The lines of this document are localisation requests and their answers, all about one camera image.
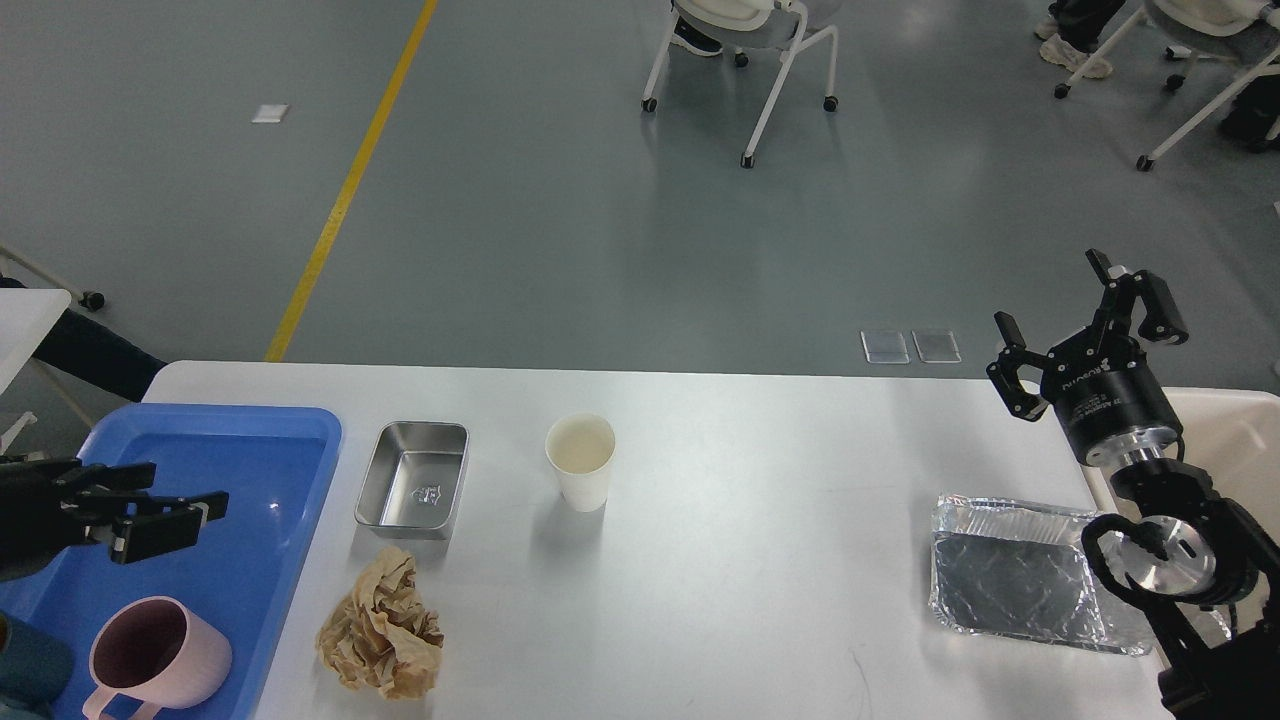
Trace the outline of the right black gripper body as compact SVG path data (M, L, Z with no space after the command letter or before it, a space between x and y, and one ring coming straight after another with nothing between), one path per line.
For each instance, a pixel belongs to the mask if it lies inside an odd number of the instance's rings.
M1055 345L1039 393L1087 466L1101 464L1094 450L1111 438L1152 432L1166 446L1183 433L1146 351L1128 334L1107 334L1098 348L1087 334Z

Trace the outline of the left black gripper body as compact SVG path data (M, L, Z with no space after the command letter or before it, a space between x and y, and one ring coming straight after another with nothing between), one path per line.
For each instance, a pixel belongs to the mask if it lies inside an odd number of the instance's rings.
M3 465L3 582L36 574L63 550L100 542L102 518L82 512L76 497L104 484L106 474L105 465L77 457Z

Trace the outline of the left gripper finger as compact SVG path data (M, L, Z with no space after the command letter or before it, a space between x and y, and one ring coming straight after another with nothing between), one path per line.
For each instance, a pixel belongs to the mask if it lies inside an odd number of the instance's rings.
M113 520L108 556L131 564L192 547L210 521L227 515L229 500L225 491L142 500L134 512Z
M65 470L55 477L55 496L59 501L78 501L88 497L143 498L154 486L154 462L109 466L101 462L64 462Z

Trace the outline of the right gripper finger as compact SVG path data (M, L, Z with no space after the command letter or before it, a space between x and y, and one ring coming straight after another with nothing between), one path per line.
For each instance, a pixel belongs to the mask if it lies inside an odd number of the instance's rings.
M1038 421L1048 402L1041 395L1027 391L1019 370L1030 366L1043 372L1050 365L1050 357L1027 347L1025 338L1011 314L996 313L993 319L1004 346L987 366L987 377L1014 418Z
M1137 304L1143 309L1137 336L1156 345L1183 345L1190 334L1169 284L1153 272L1129 272L1111 263L1097 249L1085 251L1091 268L1103 286L1103 296L1087 327L1091 347L1101 347L1107 337L1128 337Z

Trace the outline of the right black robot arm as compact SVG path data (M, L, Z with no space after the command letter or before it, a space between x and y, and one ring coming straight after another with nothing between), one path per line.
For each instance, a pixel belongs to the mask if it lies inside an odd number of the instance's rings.
M1164 707L1176 719L1275 719L1277 543L1203 468L1169 455L1187 447L1184 427L1144 350L1188 341L1167 283L1085 255L1103 288L1091 323L1038 354L996 313L1004 346L987 377L1012 416L1052 410L1075 460L1135 505L1138 520L1100 515L1082 543L1094 578L1155 633Z

